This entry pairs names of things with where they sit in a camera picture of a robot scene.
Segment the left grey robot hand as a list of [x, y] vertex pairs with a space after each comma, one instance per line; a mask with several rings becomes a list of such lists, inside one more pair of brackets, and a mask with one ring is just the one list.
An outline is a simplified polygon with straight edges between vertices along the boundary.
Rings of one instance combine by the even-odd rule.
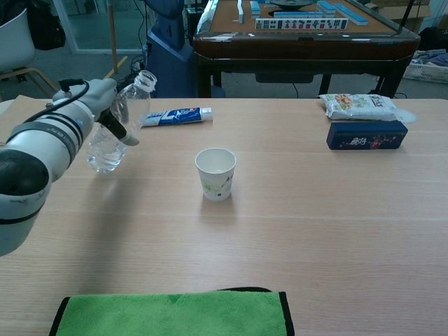
[[136, 146], [139, 140], [122, 122], [121, 100], [117, 98], [116, 81], [111, 78], [92, 79], [87, 82], [89, 88], [80, 98], [88, 107], [94, 121], [105, 127], [112, 135], [126, 146]]

